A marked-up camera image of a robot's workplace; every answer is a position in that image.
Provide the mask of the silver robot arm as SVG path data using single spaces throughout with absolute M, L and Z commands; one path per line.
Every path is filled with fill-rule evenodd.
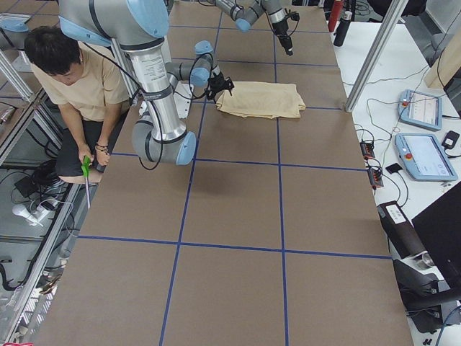
M 147 111 L 133 128 L 135 152 L 146 161 L 187 165 L 193 159 L 196 135 L 180 120 L 174 90 L 181 80 L 204 87 L 207 98 L 231 90 L 207 41 L 196 45 L 194 63 L 165 63 L 161 47 L 169 29 L 163 1 L 60 1 L 62 32 L 84 43 L 109 46 L 117 41 L 127 53 Z
M 211 4 L 227 14 L 241 32 L 248 32 L 264 15 L 269 20 L 272 33 L 278 38 L 280 45 L 288 56 L 293 55 L 292 39 L 288 33 L 288 19 L 298 22 L 299 14 L 285 9 L 280 1 L 253 1 L 249 6 L 240 5 L 237 1 L 217 0 Z

